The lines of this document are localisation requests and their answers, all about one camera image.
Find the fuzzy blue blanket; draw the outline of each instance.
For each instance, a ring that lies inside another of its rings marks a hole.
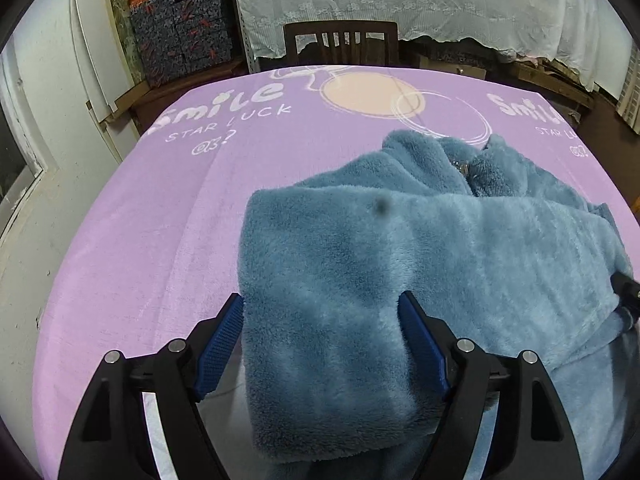
[[[412,379],[396,311],[412,290],[485,351],[540,355],[592,478],[636,412],[638,345],[616,310],[616,270],[632,274],[608,208],[498,136],[478,151],[395,132],[340,170],[258,191],[238,263],[254,444],[287,463],[274,478],[411,478],[442,410]]]

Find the dark spot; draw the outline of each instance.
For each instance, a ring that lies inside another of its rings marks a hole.
[[[391,210],[391,201],[385,197],[378,197],[373,205],[373,213],[380,217],[388,216]]]

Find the stack of boxes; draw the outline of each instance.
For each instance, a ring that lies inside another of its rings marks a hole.
[[[231,0],[143,0],[130,13],[152,88],[231,60]]]

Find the beige striped curtain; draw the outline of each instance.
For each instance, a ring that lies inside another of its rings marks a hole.
[[[640,135],[640,51],[634,44],[631,49],[629,68],[626,70],[625,84],[622,87],[620,101],[618,101],[618,113],[631,126],[636,134]]]

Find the beige circle print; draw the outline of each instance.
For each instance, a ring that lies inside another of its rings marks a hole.
[[[331,105],[366,116],[413,117],[424,110],[424,96],[409,83],[376,72],[334,75],[320,89]]]

